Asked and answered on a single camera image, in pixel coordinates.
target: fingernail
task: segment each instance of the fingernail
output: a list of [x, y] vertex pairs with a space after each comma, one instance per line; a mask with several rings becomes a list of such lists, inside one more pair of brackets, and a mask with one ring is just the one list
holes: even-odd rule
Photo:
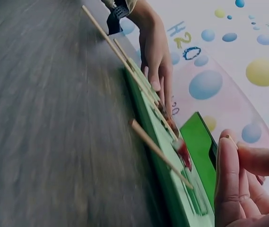
[[234, 142], [234, 140], [232, 139], [232, 137], [229, 134], [226, 135], [226, 138], [229, 139], [229, 140], [231, 140], [232, 143], [234, 144], [234, 146], [236, 147], [236, 150], [238, 150], [237, 144]]
[[151, 86], [152, 86], [153, 90], [155, 90], [155, 91], [159, 91], [161, 89], [161, 85], [156, 81], [152, 81]]

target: gray floor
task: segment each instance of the gray floor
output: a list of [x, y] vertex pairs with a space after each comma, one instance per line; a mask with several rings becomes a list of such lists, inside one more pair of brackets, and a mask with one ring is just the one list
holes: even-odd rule
[[122, 65], [80, 5], [0, 0], [0, 227], [169, 226]]

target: green panel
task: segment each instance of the green panel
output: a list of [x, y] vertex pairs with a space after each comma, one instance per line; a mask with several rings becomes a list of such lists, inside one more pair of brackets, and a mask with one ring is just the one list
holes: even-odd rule
[[[134, 99], [134, 104], [138, 111], [137, 117], [139, 118], [141, 126], [161, 148], [165, 156], [173, 163], [173, 165], [180, 172], [182, 171], [183, 175], [192, 182], [194, 187], [193, 191], [184, 187], [179, 177], [172, 172], [156, 154], [153, 152], [151, 153], [151, 159], [161, 183], [161, 188], [165, 196], [165, 202], [168, 206], [173, 226], [214, 226], [214, 213], [195, 168], [194, 160], [192, 161], [192, 172], [188, 172], [187, 169], [184, 171], [183, 165], [171, 145], [172, 137], [162, 126], [157, 115], [150, 107], [149, 101], [145, 95], [141, 93], [134, 79], [128, 72], [126, 75]], [[141, 81], [146, 84], [146, 81], [144, 81], [142, 76], [142, 74], [139, 75]]]
[[212, 137], [198, 113], [195, 113], [181, 127], [180, 131], [186, 141], [188, 151], [206, 190], [211, 207], [214, 209], [216, 172], [209, 158]]

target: yellow circle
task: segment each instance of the yellow circle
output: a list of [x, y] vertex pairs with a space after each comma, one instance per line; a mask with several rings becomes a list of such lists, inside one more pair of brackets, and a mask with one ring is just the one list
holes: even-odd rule
[[216, 128], [216, 120], [214, 117], [205, 116], [203, 119], [209, 131], [213, 131]]
[[215, 16], [217, 16], [218, 18], [223, 18], [225, 17], [225, 12], [223, 9], [217, 9], [214, 12]]
[[258, 58], [252, 61], [246, 68], [248, 80], [257, 86], [269, 86], [269, 60]]

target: chopstick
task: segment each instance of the chopstick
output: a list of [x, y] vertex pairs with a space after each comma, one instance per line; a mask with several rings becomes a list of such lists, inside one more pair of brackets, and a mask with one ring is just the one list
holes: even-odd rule
[[148, 134], [139, 125], [139, 123], [135, 119], [132, 119], [129, 121], [129, 124], [132, 126], [132, 128], [138, 134], [138, 136], [150, 147], [150, 149], [153, 150], [167, 164], [167, 166], [169, 166], [176, 173], [176, 175], [180, 178], [180, 180], [183, 181], [188, 188], [193, 189], [192, 184], [190, 184], [190, 182], [183, 177], [180, 171], [178, 171], [177, 168], [166, 158], [162, 150], [148, 136]]

